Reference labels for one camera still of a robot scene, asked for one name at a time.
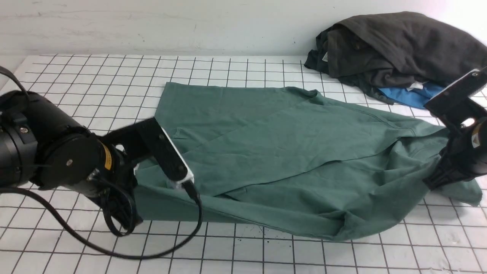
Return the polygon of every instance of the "table surface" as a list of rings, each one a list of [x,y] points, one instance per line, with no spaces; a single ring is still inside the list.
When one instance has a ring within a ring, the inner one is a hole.
[[[326,74],[305,57],[181,57],[131,55],[29,56],[16,71],[79,123],[103,135],[151,117],[166,82],[229,87],[297,86],[325,97],[439,121],[428,111],[386,105]],[[10,81],[2,93],[15,89]],[[487,93],[473,99],[487,107]],[[479,178],[484,196],[487,179]],[[116,238],[99,209],[64,188],[38,191],[90,241],[121,253],[150,254],[185,238],[193,222],[146,220]],[[429,194],[400,224],[345,243],[297,237],[253,225],[204,223],[174,254],[131,261],[101,255],[69,234],[30,198],[0,197],[0,274],[432,274],[487,273],[487,199],[480,207]]]

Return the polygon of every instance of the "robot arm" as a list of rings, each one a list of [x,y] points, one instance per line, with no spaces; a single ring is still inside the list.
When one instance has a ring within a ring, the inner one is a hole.
[[[186,244],[198,232],[202,206],[193,173],[155,118],[97,136],[43,96],[26,91],[10,71],[0,67],[0,74],[8,76],[20,88],[0,96],[0,194],[23,194],[39,201],[76,239],[97,251],[121,258],[164,256]],[[17,188],[31,181],[40,190],[63,186],[76,191],[102,209],[114,235],[125,236],[142,222],[133,196],[137,186],[134,168],[150,157],[154,157],[173,186],[184,189],[199,208],[193,233],[159,254],[131,256],[99,248],[71,229],[47,201]],[[112,217],[126,232],[115,227]]]
[[[487,174],[487,111],[470,99],[487,84],[487,67],[472,70],[433,97],[425,107],[450,131],[433,173],[430,189]]]

